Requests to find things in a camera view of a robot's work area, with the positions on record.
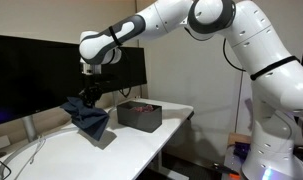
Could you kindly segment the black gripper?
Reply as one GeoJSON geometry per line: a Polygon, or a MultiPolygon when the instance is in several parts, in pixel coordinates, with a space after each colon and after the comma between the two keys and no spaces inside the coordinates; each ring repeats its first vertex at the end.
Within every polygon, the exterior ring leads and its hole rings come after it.
{"type": "Polygon", "coordinates": [[[101,98],[103,90],[96,81],[95,75],[81,76],[83,89],[79,92],[79,97],[87,107],[94,107],[95,103],[101,98]]]}

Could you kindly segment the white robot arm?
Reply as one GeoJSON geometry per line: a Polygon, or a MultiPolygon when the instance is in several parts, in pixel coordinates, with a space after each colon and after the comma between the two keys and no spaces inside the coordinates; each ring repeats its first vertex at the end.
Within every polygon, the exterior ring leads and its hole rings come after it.
{"type": "Polygon", "coordinates": [[[93,75],[99,65],[119,59],[117,48],[131,39],[155,39],[178,27],[198,41],[224,36],[250,75],[254,125],[242,177],[303,180],[303,162],[293,155],[294,119],[303,117],[303,66],[250,0],[157,0],[102,32],[84,31],[83,73],[93,75]]]}

